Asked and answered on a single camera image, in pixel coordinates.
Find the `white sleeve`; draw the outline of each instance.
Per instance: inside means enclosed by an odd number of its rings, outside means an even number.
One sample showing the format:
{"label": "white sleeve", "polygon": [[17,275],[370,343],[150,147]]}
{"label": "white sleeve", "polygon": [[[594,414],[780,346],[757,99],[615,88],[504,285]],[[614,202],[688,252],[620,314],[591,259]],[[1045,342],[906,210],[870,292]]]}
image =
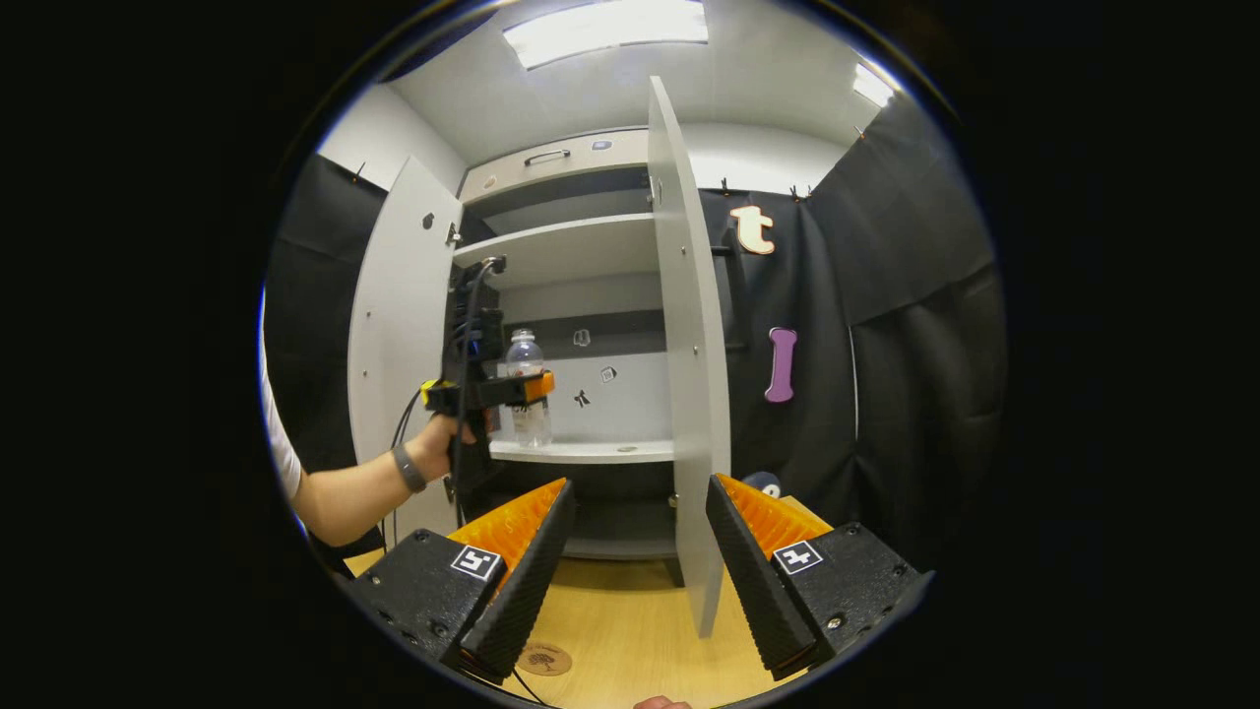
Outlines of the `white sleeve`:
{"label": "white sleeve", "polygon": [[294,445],[289,442],[289,434],[285,433],[285,424],[280,422],[280,412],[276,411],[276,399],[271,395],[271,379],[267,377],[267,346],[262,337],[261,319],[258,322],[258,366],[262,370],[262,413],[267,422],[267,442],[271,443],[271,460],[276,463],[280,481],[285,484],[285,492],[292,500],[297,495],[299,484],[302,482],[302,465],[297,460]]}

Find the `cabinet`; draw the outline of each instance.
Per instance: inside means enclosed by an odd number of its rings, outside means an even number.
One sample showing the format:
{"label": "cabinet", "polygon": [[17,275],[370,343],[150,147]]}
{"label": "cabinet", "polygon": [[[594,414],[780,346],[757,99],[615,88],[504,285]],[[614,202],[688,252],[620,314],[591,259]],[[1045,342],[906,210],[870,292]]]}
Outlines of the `cabinet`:
{"label": "cabinet", "polygon": [[[513,466],[500,477],[581,481],[566,554],[677,554],[697,632],[707,637],[722,565],[704,495],[708,476],[730,474],[724,344],[682,131],[660,79],[650,86],[646,128],[491,160],[469,170],[459,198],[416,157],[403,165],[355,293],[352,433],[360,461],[388,448],[407,400],[440,372],[450,266],[507,254],[507,271],[488,285],[498,290],[507,327],[534,329],[556,373],[556,442],[520,450],[510,416],[500,413],[491,456]],[[456,247],[450,224],[470,217],[491,233]],[[413,416],[407,436],[425,418]],[[583,490],[596,494],[583,500]],[[399,535],[418,526],[454,529],[441,486],[399,509]]]}

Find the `shelf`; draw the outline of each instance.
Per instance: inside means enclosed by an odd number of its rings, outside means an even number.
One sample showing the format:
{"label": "shelf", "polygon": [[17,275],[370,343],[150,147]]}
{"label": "shelf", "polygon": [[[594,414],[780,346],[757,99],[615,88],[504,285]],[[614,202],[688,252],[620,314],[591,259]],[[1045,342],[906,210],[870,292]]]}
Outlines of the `shelf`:
{"label": "shelf", "polygon": [[456,248],[454,259],[467,267],[499,254],[508,257],[508,267],[488,280],[498,290],[660,269],[650,212],[518,230]]}
{"label": "shelf", "polygon": [[[634,448],[634,451],[619,451]],[[660,463],[674,460],[673,441],[624,441],[617,443],[553,442],[543,448],[522,448],[514,441],[491,441],[495,461],[554,463],[561,466],[601,466],[616,463]]]}
{"label": "shelf", "polygon": [[564,557],[576,559],[673,559],[674,510],[659,502],[582,502]]}

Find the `hand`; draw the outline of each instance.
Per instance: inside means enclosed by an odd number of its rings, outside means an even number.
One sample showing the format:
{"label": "hand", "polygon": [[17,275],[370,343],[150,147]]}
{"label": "hand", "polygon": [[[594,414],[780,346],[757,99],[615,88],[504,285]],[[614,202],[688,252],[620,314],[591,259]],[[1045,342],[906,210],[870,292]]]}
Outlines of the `hand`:
{"label": "hand", "polygon": [[[420,475],[425,479],[425,482],[433,482],[451,472],[451,460],[446,455],[446,451],[450,448],[451,440],[455,438],[455,433],[459,429],[460,426],[454,418],[433,414],[433,418],[425,426],[425,431],[404,445],[407,455],[411,456],[412,462],[420,468]],[[472,431],[469,429],[467,424],[464,426],[462,441],[469,445],[476,443],[476,437],[472,436]]]}
{"label": "hand", "polygon": [[634,709],[692,709],[685,701],[670,701],[668,696],[653,696],[634,705]]}

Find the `open cabinet door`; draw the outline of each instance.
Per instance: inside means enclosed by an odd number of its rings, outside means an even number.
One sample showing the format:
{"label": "open cabinet door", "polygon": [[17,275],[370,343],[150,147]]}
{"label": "open cabinet door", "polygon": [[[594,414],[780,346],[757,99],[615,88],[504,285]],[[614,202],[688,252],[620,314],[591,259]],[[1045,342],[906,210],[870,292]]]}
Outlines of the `open cabinet door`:
{"label": "open cabinet door", "polygon": [[[446,234],[462,214],[459,199],[408,157],[377,217],[354,291],[346,365],[350,433],[360,463],[389,451],[407,402],[442,374],[446,281],[455,249]],[[406,438],[427,423],[417,400]],[[386,521],[389,547],[396,533],[402,539],[422,526],[455,531],[455,508],[442,485],[412,496],[397,519],[397,530],[392,516]]]}
{"label": "open cabinet door", "polygon": [[701,637],[713,632],[722,557],[704,516],[708,477],[731,475],[731,416],[717,277],[696,175],[660,77],[648,98],[651,181],[674,428],[678,560]]}

